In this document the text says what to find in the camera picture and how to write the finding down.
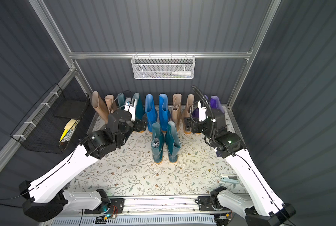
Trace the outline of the dark teal boot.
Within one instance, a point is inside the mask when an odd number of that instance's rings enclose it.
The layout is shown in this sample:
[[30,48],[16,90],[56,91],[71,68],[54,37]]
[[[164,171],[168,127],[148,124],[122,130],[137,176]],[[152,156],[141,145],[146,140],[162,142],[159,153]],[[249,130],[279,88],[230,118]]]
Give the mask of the dark teal boot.
[[135,93],[132,97],[135,100],[136,104],[136,111],[135,111],[135,117],[138,120],[141,120],[143,118],[143,115],[145,114],[143,103],[140,97],[139,93]]
[[125,106],[125,95],[124,95],[124,93],[119,93],[117,95],[117,101],[118,101],[119,108],[123,110],[124,106]]

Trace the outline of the blue rain boot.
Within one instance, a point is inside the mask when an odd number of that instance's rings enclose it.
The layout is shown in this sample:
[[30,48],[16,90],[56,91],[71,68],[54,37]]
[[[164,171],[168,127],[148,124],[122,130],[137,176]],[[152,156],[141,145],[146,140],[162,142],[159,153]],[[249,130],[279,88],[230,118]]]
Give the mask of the blue rain boot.
[[147,127],[150,133],[152,133],[152,126],[157,122],[158,113],[155,109],[154,97],[152,94],[147,94],[145,97],[145,113],[147,116]]
[[159,95],[159,120],[161,131],[166,132],[170,121],[170,111],[168,108],[168,96],[163,93]]

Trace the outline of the purple front boot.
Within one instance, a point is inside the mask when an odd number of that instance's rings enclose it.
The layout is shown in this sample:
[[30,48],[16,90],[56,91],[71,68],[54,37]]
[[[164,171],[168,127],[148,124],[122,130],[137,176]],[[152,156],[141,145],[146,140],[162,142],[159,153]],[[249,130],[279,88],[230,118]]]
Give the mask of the purple front boot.
[[197,106],[197,108],[195,108],[192,112],[192,116],[193,118],[198,118],[200,119],[200,112],[203,112],[203,113],[206,113],[207,111],[207,108],[203,106],[202,102],[201,101],[198,101],[198,103],[200,104],[200,106]]
[[224,110],[218,96],[211,96],[210,106],[211,106],[212,109],[219,109],[222,113],[225,113],[225,110]]

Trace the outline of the teal front boot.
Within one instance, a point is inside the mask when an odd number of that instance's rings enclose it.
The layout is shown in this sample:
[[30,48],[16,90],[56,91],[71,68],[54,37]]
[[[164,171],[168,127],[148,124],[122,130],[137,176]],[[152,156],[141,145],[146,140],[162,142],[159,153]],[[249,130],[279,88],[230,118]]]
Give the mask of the teal front boot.
[[152,124],[152,142],[151,150],[155,163],[161,163],[163,158],[163,147],[165,143],[164,134],[160,129],[160,124],[155,122]]
[[181,149],[181,142],[176,130],[176,124],[173,121],[168,122],[165,142],[168,148],[169,161],[171,163],[176,163],[178,160],[178,153]]

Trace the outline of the beige rain boot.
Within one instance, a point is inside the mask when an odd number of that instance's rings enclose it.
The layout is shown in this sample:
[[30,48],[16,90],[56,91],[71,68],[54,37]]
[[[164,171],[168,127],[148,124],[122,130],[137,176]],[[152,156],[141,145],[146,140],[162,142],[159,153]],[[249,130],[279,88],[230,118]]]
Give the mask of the beige rain boot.
[[110,114],[117,110],[117,104],[113,95],[106,95],[105,102]]
[[180,120],[181,120],[181,100],[182,95],[180,93],[176,93],[172,96],[173,98],[173,106],[172,106],[172,121],[176,125],[176,130],[179,131],[180,128]]
[[94,91],[92,93],[92,106],[94,110],[98,113],[98,115],[101,117],[101,119],[105,122],[105,124],[107,124],[109,110],[107,108],[105,101],[100,97],[97,91]]
[[185,109],[181,115],[181,120],[183,123],[183,130],[185,134],[191,134],[191,129],[187,127],[185,119],[190,117],[190,108],[193,106],[194,103],[194,95],[189,94],[186,101]]

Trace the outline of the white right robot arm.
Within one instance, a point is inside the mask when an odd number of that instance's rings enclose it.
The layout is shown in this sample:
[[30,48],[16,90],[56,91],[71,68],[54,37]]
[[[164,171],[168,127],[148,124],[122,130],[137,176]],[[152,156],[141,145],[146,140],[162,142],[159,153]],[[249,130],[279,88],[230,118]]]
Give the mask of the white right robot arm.
[[219,109],[199,115],[203,120],[188,117],[185,126],[205,136],[205,143],[227,161],[249,194],[249,198],[242,198],[220,186],[211,192],[212,207],[232,210],[249,226],[280,226],[294,216],[293,205],[283,202],[270,188],[240,136],[227,129],[225,115]]

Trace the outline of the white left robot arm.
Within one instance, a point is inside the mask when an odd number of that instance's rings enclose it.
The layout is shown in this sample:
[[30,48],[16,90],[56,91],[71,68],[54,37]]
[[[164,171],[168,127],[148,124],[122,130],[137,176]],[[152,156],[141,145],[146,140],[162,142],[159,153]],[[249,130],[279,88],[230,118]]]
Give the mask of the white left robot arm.
[[117,110],[108,116],[108,123],[83,138],[64,160],[34,181],[19,185],[26,199],[23,213],[37,222],[46,222],[62,212],[85,210],[88,214],[106,214],[112,203],[102,189],[92,192],[69,192],[65,186],[87,167],[126,144],[132,132],[147,128],[147,116],[133,119],[128,111]]

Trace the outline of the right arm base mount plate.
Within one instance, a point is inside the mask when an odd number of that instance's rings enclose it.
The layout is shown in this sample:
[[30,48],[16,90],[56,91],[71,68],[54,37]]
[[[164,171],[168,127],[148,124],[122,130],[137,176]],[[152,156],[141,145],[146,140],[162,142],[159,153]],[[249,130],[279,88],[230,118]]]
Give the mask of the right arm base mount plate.
[[214,204],[209,195],[198,196],[195,199],[200,211],[229,211],[230,209]]

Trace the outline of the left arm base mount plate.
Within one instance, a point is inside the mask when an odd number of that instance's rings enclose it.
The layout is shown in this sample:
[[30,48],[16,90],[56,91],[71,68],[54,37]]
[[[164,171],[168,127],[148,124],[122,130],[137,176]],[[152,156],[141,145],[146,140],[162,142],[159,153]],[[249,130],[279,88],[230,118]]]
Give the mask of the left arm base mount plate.
[[109,202],[102,202],[94,210],[84,210],[84,214],[121,214],[123,212],[123,207],[125,204],[125,199],[123,198],[113,198]]

